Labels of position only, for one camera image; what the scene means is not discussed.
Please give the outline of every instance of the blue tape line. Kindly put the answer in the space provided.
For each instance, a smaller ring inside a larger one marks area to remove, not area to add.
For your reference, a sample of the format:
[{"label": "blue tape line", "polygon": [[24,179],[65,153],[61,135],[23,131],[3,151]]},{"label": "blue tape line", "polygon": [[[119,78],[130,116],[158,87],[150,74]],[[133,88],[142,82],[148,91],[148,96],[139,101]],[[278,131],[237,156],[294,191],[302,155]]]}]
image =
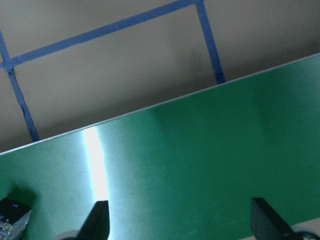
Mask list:
[{"label": "blue tape line", "polygon": [[114,23],[99,27],[97,29],[79,34],[77,36],[70,37],[68,39],[58,41],[56,43],[41,47],[39,49],[24,53],[22,55],[16,56],[13,58],[12,66],[17,66],[26,61],[34,60],[45,55],[66,49],[76,44],[81,44],[87,42],[92,39],[96,39],[102,37],[104,35],[129,28],[131,26],[146,22],[151,19],[158,18],[160,16],[172,13],[176,10],[183,9],[192,4],[196,4],[203,0],[177,0],[172,3],[166,4],[164,6],[160,6],[154,8],[152,10],[140,13],[135,16],[128,17],[126,19],[116,21]]},{"label": "blue tape line", "polygon": [[39,141],[40,140],[39,135],[37,133],[34,121],[31,117],[31,113],[29,111],[29,108],[25,102],[24,95],[19,88],[16,74],[15,74],[15,70],[11,65],[12,60],[9,56],[8,49],[6,47],[5,40],[3,38],[1,31],[0,31],[0,54],[3,59],[4,68],[8,72],[9,80],[10,80],[11,86],[13,88],[16,100],[22,109],[23,118],[24,118],[25,124],[29,130],[32,141],[33,142]]},{"label": "blue tape line", "polygon": [[209,52],[212,68],[214,71],[215,79],[218,84],[222,84],[226,82],[224,72],[221,67],[220,58],[218,55],[218,50],[216,47],[216,43],[214,40],[214,35],[212,33],[210,23],[206,13],[205,3],[203,1],[195,4],[196,11],[199,16],[199,20],[201,23],[202,32],[204,35],[206,47]]}]

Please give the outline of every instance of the green surface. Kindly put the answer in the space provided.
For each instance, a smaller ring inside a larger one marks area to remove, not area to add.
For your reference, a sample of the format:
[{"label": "green surface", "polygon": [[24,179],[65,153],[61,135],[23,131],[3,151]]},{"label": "green surface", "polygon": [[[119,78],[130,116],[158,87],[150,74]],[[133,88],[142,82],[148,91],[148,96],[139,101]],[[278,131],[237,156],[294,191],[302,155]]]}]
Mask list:
[{"label": "green surface", "polygon": [[86,219],[103,158],[111,239],[240,239],[251,197],[320,217],[319,142],[317,55],[0,155],[0,193],[33,206],[23,240],[52,240]]}]

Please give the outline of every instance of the green table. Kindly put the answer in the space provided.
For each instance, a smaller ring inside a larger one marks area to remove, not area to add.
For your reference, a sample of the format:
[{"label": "green table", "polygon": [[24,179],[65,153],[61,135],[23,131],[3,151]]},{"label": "green table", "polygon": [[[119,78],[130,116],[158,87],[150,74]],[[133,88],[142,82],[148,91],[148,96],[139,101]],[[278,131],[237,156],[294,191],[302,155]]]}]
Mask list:
[{"label": "green table", "polygon": [[320,55],[0,155],[23,240],[79,229],[107,179],[113,240],[240,239],[250,199],[320,217]]}]

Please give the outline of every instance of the green board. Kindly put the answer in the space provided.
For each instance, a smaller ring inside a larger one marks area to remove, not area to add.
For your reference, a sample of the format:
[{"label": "green board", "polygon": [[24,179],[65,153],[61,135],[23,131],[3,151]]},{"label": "green board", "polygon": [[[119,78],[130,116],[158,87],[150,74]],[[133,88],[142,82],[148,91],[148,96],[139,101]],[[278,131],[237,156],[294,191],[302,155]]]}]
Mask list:
[{"label": "green board", "polygon": [[33,207],[23,240],[79,229],[105,178],[113,240],[247,237],[251,197],[291,225],[320,217],[320,55],[7,152],[0,164],[0,197]]}]

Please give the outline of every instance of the blue tape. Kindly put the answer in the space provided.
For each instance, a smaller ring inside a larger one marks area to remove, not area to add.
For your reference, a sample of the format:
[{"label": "blue tape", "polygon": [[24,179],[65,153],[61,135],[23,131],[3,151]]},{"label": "blue tape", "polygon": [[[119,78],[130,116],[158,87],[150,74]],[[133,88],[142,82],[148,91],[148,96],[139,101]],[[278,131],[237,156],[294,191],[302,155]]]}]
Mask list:
[{"label": "blue tape", "polygon": [[24,53],[22,55],[16,56],[13,58],[12,66],[16,66],[19,64],[22,64],[26,61],[34,60],[40,57],[43,57],[45,55],[66,49],[68,47],[71,47],[76,44],[81,44],[87,41],[90,41],[92,39],[96,39],[99,37],[102,37],[104,35],[129,28],[131,26],[146,22],[151,19],[158,18],[160,16],[172,13],[176,10],[183,9],[187,6],[190,6],[192,4],[196,4],[198,2],[201,2],[203,0],[177,0],[172,3],[166,4],[164,6],[160,6],[157,8],[154,8],[152,10],[140,13],[138,15],[128,17],[126,19],[116,21],[114,23],[99,27],[97,29],[79,34],[77,36],[70,37],[68,39],[58,41],[56,43],[53,43],[51,45],[47,45],[44,47],[41,47],[39,49]]},{"label": "blue tape", "polygon": [[213,68],[214,75],[215,75],[215,80],[216,80],[217,84],[225,83],[226,79],[225,79],[225,75],[224,75],[224,72],[221,67],[221,62],[220,62],[220,58],[218,55],[216,43],[214,40],[214,35],[212,33],[210,23],[209,23],[209,20],[207,17],[205,3],[203,1],[200,1],[200,2],[196,3],[195,6],[196,6],[196,11],[198,13],[199,20],[201,23],[201,28],[202,28],[202,32],[204,35],[206,47],[209,52],[212,68]]},{"label": "blue tape", "polygon": [[35,124],[34,124],[34,121],[31,117],[31,113],[29,111],[29,108],[25,102],[24,95],[19,88],[16,74],[15,74],[15,70],[12,66],[12,59],[9,56],[8,49],[6,47],[5,40],[3,38],[1,31],[0,31],[0,54],[3,59],[4,69],[8,72],[9,80],[10,80],[11,86],[13,88],[16,100],[22,109],[23,118],[24,118],[25,124],[29,130],[32,141],[33,142],[39,141],[40,140],[39,135],[38,135],[37,130],[35,128]]}]

